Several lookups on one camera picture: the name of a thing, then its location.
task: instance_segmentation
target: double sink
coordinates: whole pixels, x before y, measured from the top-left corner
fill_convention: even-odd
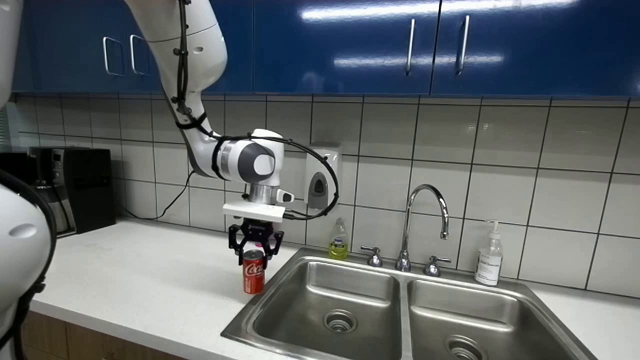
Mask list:
[[[299,359],[595,360],[524,284],[299,250],[222,336]]]

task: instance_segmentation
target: yellow dish soap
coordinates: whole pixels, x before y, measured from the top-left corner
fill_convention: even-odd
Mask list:
[[[333,230],[331,230],[331,238],[329,243],[329,258],[336,260],[344,260],[347,258],[349,251],[349,235],[347,234],[344,220],[338,218],[335,221]]]

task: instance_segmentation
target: sink drain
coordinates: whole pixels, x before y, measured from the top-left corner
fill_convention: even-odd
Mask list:
[[[324,315],[324,326],[333,332],[345,334],[354,331],[358,326],[358,321],[349,311],[336,309]]]
[[[487,360],[487,355],[480,349],[478,344],[460,335],[451,335],[445,340],[445,345],[449,353],[460,360]]]

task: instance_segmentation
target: faucet handle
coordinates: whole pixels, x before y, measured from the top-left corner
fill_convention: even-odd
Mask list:
[[[379,247],[370,247],[370,246],[362,245],[360,246],[360,248],[362,250],[368,250],[373,252],[373,254],[371,254],[371,256],[369,256],[369,259],[367,260],[367,264],[369,266],[373,266],[374,268],[379,268],[382,266],[382,258],[380,257]]]
[[[440,267],[438,266],[438,261],[441,261],[444,263],[450,263],[451,259],[439,258],[437,256],[430,256],[429,263],[427,265],[424,265],[424,269],[422,270],[424,275],[440,277],[441,273],[440,273]]]

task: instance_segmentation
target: coca-cola logo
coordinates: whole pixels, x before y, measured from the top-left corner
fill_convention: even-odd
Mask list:
[[[263,271],[264,271],[264,266],[262,264],[258,265],[257,263],[249,264],[249,265],[247,265],[246,268],[244,268],[245,276],[259,275]]]

